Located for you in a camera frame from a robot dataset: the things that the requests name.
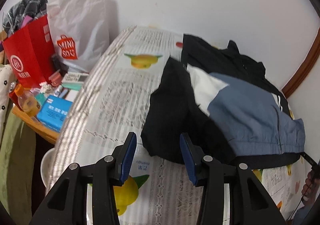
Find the miniso bag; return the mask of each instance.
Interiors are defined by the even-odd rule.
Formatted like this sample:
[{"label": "miniso bag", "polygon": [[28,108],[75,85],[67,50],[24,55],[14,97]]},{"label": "miniso bag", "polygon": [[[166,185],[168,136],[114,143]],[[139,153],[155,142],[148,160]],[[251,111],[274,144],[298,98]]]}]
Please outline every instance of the miniso bag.
[{"label": "miniso bag", "polygon": [[89,73],[109,46],[104,0],[57,0],[47,4],[55,52],[68,70]]}]

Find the orange bottle cap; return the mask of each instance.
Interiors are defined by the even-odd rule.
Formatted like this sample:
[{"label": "orange bottle cap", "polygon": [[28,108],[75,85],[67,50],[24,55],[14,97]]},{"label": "orange bottle cap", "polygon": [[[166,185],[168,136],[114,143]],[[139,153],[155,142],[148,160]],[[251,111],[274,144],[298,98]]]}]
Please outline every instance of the orange bottle cap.
[{"label": "orange bottle cap", "polygon": [[13,91],[18,97],[20,97],[23,94],[24,88],[20,83],[18,83]]}]

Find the red shopping bag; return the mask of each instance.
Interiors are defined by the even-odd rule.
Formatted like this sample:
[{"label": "red shopping bag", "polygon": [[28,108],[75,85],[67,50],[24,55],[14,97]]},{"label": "red shopping bag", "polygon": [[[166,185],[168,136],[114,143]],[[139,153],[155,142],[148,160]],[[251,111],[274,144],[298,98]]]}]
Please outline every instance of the red shopping bag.
[{"label": "red shopping bag", "polygon": [[51,56],[54,46],[47,16],[16,31],[3,42],[4,52],[17,79],[25,88],[39,87],[55,72]]}]

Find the blue gripper pad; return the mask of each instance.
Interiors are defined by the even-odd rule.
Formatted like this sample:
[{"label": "blue gripper pad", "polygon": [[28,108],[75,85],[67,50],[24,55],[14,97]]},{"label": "blue gripper pad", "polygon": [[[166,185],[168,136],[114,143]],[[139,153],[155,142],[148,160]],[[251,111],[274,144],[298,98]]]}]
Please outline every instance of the blue gripper pad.
[{"label": "blue gripper pad", "polygon": [[196,185],[198,182],[198,178],[196,176],[196,163],[193,160],[189,146],[183,134],[180,135],[180,150],[187,169],[189,180],[193,183],[193,185]]},{"label": "blue gripper pad", "polygon": [[129,143],[129,146],[127,148],[127,151],[121,163],[121,176],[119,180],[122,183],[124,183],[129,176],[129,172],[130,172],[131,164],[133,161],[134,153],[136,151],[136,147],[137,147],[137,135],[133,133],[131,137],[131,141]]}]

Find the finger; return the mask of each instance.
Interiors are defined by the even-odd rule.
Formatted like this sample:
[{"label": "finger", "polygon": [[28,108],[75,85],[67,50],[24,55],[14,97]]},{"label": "finger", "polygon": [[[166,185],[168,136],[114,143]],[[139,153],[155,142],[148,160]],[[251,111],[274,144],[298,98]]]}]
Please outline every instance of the finger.
[{"label": "finger", "polygon": [[308,192],[306,192],[305,190],[302,190],[301,195],[309,197],[310,194]]},{"label": "finger", "polygon": [[310,172],[308,173],[307,177],[311,180],[314,175],[315,175],[315,172],[310,171]]},{"label": "finger", "polygon": [[306,185],[311,188],[311,187],[312,187],[312,182],[311,182],[311,180],[306,179]]},{"label": "finger", "polygon": [[303,190],[305,190],[307,193],[311,193],[311,189],[306,184],[303,186]]}]

